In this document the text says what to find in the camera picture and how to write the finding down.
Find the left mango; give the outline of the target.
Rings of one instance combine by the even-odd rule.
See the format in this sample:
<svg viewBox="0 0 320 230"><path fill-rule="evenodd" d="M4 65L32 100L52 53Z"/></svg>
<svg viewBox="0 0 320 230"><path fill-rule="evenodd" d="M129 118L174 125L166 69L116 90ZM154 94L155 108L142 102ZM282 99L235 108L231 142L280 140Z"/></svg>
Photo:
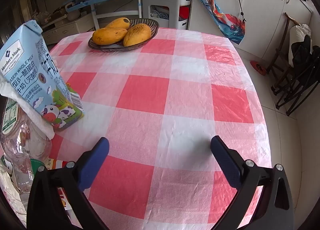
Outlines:
<svg viewBox="0 0 320 230"><path fill-rule="evenodd" d="M101 28L92 35L92 40L96 45L106 46L121 41L127 34L125 28Z"/></svg>

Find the middle mango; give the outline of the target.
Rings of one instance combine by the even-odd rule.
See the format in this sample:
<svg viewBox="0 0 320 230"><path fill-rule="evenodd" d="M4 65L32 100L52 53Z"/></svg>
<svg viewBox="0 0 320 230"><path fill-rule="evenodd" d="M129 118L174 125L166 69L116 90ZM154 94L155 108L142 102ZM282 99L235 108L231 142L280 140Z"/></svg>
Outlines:
<svg viewBox="0 0 320 230"><path fill-rule="evenodd" d="M129 29L130 20L126 17L120 17L110 22L105 28L124 28Z"/></svg>

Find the mango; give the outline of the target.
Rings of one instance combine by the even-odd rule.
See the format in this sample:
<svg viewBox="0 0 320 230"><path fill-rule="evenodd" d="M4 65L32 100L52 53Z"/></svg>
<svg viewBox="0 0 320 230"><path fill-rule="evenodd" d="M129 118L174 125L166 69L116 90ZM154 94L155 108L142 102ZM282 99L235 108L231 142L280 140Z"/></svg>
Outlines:
<svg viewBox="0 0 320 230"><path fill-rule="evenodd" d="M101 28L92 35L92 40L96 45L106 46L121 41L127 34L125 28Z"/></svg>
<svg viewBox="0 0 320 230"><path fill-rule="evenodd" d="M151 38L151 28L144 24L139 23L131 27L123 39L125 47L137 45Z"/></svg>
<svg viewBox="0 0 320 230"><path fill-rule="evenodd" d="M105 28L124 28L129 29L130 20L126 17L120 17L110 22Z"/></svg>

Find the pink kettlebell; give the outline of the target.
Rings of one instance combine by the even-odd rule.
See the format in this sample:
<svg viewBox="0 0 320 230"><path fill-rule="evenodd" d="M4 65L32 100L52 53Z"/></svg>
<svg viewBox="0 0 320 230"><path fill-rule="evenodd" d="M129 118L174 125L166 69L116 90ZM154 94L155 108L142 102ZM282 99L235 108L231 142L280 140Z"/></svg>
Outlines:
<svg viewBox="0 0 320 230"><path fill-rule="evenodd" d="M79 18L80 11L78 9L76 10L70 10L74 6L73 2L69 2L65 5L65 10L67 12L67 19L68 21L74 21Z"/></svg>

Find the blue milk carton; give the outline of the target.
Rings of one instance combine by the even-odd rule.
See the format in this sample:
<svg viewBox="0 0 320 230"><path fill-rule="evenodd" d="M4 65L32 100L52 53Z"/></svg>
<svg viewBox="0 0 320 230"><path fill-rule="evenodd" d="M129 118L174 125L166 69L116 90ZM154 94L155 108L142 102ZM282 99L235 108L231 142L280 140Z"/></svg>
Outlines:
<svg viewBox="0 0 320 230"><path fill-rule="evenodd" d="M61 77L35 20L21 25L1 48L1 75L56 130L84 115L80 96Z"/></svg>

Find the cream tv cabinet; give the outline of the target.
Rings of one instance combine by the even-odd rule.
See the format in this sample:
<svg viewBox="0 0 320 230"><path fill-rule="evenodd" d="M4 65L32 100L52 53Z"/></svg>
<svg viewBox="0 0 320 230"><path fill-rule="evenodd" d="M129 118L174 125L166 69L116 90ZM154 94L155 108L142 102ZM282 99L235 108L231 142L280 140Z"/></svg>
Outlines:
<svg viewBox="0 0 320 230"><path fill-rule="evenodd" d="M86 14L74 21L68 21L65 16L50 25L42 27L42 36L47 45L58 43L67 36L85 33L94 29L92 14Z"/></svg>

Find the right mango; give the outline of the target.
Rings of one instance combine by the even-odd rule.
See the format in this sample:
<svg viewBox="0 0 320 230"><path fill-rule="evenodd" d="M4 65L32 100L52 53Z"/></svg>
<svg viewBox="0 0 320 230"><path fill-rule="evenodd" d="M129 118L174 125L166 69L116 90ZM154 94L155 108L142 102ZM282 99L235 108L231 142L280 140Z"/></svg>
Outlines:
<svg viewBox="0 0 320 230"><path fill-rule="evenodd" d="M151 38L151 28L144 24L139 23L131 27L123 39L125 47L137 45Z"/></svg>

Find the dark fruit plate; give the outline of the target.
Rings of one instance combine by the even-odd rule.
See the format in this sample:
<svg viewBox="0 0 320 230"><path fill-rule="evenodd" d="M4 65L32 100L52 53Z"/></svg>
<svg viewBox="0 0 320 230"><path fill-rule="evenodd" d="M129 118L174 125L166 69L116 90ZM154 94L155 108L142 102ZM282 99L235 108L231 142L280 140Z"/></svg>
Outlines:
<svg viewBox="0 0 320 230"><path fill-rule="evenodd" d="M151 41L158 33L159 23L153 19L131 19L126 29L106 27L96 30L88 41L88 47L102 52L127 52L138 49Z"/></svg>

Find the clear plastic bottle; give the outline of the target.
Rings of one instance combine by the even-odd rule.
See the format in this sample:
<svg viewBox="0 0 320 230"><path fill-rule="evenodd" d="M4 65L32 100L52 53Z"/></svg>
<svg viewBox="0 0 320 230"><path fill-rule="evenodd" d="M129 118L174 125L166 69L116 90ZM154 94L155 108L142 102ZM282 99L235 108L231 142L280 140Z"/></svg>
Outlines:
<svg viewBox="0 0 320 230"><path fill-rule="evenodd" d="M13 165L19 191L30 193L34 179L31 160L46 161L52 142L10 98L5 100L3 110L1 145Z"/></svg>

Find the colourful hanging bag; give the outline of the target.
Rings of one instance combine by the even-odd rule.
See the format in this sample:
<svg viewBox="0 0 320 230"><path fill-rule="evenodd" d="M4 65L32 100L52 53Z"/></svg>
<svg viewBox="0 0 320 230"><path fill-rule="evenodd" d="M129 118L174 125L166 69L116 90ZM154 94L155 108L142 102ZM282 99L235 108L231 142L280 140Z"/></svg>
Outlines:
<svg viewBox="0 0 320 230"><path fill-rule="evenodd" d="M232 14L223 13L216 0L200 0L200 2L207 9L220 32L238 45L243 40L246 31L246 19L242 10L241 0L238 0L241 19Z"/></svg>

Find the red white checkered tablecloth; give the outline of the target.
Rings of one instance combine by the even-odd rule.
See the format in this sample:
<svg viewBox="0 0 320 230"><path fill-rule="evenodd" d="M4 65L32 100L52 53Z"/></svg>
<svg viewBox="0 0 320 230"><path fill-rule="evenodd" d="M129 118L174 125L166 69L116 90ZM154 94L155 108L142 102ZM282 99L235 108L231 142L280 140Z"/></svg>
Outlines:
<svg viewBox="0 0 320 230"><path fill-rule="evenodd" d="M101 137L110 152L86 195L110 229L209 229L236 190L210 151L220 136L244 159L271 166L263 110L239 54L223 37L160 29L145 46L104 53L91 33L52 50L85 115L53 139L52 157L77 160Z"/></svg>

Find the white wall cabinet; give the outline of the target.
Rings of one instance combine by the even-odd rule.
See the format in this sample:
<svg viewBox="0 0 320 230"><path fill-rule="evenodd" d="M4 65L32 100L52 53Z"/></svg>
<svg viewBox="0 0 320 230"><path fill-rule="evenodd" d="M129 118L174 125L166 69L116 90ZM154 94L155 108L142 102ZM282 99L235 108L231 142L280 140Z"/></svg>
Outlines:
<svg viewBox="0 0 320 230"><path fill-rule="evenodd" d="M301 0L215 0L224 13L239 17L244 12L246 32L237 48L268 65L278 48L290 16L309 24L312 11Z"/></svg>

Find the white tissue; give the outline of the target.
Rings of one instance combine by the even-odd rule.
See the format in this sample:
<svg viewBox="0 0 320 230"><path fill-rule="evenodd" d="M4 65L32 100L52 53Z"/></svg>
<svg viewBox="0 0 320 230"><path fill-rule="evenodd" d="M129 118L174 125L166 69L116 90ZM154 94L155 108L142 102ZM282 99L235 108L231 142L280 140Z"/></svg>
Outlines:
<svg viewBox="0 0 320 230"><path fill-rule="evenodd" d="M37 113L11 86L9 82L1 74L1 95L16 101L22 110L28 115L31 121L48 137L52 140L55 136L53 127L46 122L42 116Z"/></svg>

